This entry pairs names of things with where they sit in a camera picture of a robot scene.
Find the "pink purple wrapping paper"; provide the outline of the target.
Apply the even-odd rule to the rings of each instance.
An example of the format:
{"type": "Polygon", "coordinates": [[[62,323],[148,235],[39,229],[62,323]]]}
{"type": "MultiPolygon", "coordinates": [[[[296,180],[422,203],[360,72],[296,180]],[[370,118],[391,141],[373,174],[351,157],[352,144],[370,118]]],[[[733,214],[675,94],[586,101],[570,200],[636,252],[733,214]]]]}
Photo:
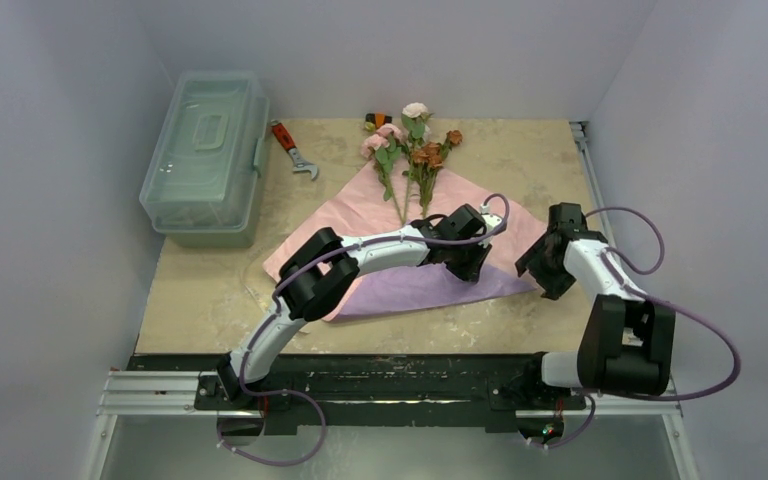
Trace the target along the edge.
{"type": "MultiPolygon", "coordinates": [[[[320,206],[264,261],[273,279],[280,267],[318,229],[331,227],[339,235],[365,236],[395,230],[399,221],[393,205],[383,199],[384,189],[374,167],[364,166],[334,197],[320,206]]],[[[356,280],[326,320],[394,314],[473,303],[533,290],[529,278],[520,277],[516,260],[545,232],[544,222],[523,206],[498,199],[492,213],[510,213],[506,230],[492,240],[492,250],[475,283],[457,279],[442,265],[400,267],[371,273],[356,280]]]]}

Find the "white and orange rose stems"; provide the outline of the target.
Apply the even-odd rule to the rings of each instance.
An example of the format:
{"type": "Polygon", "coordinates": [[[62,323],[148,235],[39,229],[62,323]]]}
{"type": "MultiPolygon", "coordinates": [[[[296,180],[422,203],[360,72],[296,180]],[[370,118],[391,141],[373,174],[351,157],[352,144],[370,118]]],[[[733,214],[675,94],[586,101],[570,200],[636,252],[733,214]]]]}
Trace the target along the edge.
{"type": "Polygon", "coordinates": [[[408,178],[418,187],[421,216],[429,213],[439,172],[451,150],[463,142],[460,130],[449,130],[442,142],[431,140],[429,121],[432,112],[421,102],[407,104],[401,112],[404,129],[408,132],[408,178]]]}

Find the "pink rose stem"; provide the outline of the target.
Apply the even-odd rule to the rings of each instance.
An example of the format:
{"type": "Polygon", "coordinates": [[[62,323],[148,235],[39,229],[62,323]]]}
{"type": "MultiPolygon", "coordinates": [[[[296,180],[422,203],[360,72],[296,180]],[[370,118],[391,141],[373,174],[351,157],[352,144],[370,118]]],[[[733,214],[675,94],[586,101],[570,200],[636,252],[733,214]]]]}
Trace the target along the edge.
{"type": "Polygon", "coordinates": [[[372,132],[361,144],[361,156],[370,161],[384,193],[385,202],[391,202],[395,208],[400,225],[406,220],[405,211],[397,200],[392,174],[397,160],[402,156],[405,134],[393,123],[385,123],[372,132]]]}

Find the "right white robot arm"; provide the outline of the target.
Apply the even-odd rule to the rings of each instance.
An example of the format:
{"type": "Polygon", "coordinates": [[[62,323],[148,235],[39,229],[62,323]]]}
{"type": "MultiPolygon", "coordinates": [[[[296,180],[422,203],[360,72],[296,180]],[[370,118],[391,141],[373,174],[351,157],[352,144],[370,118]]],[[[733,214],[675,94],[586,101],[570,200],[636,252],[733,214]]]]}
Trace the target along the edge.
{"type": "Polygon", "coordinates": [[[548,209],[544,234],[516,261],[543,297],[558,300],[580,285],[592,308],[575,351],[545,352],[521,392],[536,407],[556,399],[561,388],[660,395],[670,377],[675,312],[644,293],[611,257],[607,238],[589,228],[580,205],[548,209]]]}

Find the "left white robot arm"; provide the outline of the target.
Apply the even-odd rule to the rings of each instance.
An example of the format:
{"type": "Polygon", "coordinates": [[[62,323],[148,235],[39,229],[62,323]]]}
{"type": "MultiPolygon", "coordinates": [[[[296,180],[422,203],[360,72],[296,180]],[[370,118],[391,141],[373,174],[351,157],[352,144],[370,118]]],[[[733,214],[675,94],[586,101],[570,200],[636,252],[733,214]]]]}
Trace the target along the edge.
{"type": "Polygon", "coordinates": [[[252,405],[258,382],[296,333],[332,313],[365,275],[441,264],[457,279],[477,282],[491,241],[507,220],[488,204],[464,204],[449,215],[413,220],[391,232],[353,237],[331,227],[317,230],[280,268],[263,319],[220,364],[220,397],[235,409],[252,405]]]}

